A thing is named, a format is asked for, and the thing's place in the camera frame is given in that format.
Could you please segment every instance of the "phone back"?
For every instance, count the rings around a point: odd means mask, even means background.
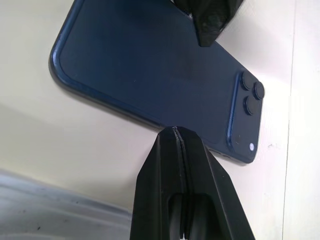
[[[239,153],[230,140],[238,124],[241,138],[258,145],[262,103],[254,127],[245,111],[235,112],[247,70],[216,42],[198,46],[192,20],[170,0],[76,0],[50,68],[69,90],[148,123],[191,129],[216,152],[254,160],[257,147],[246,143]]]

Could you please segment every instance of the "clamp jaw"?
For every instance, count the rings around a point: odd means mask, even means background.
[[[198,44],[210,47],[236,15],[243,0],[171,0],[192,16]]]
[[[233,183],[200,137],[161,131],[136,181],[130,240],[254,240]]]

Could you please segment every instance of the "camera lens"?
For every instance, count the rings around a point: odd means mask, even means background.
[[[256,82],[254,85],[253,93],[256,99],[261,100],[265,97],[265,88],[261,82]]]
[[[250,72],[245,71],[242,74],[242,80],[241,80],[241,85],[244,88],[244,90],[250,90],[254,87],[256,80],[255,78],[251,75]]]
[[[258,101],[253,96],[247,96],[244,99],[243,107],[248,115],[254,115],[258,111]]]

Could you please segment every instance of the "blue smartphone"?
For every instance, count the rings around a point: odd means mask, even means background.
[[[198,46],[192,20],[170,0],[75,0],[49,67],[70,91],[193,130],[226,157],[255,158],[263,85],[218,43]]]

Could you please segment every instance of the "metal surface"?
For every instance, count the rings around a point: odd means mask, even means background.
[[[0,172],[0,239],[129,239],[131,214]]]

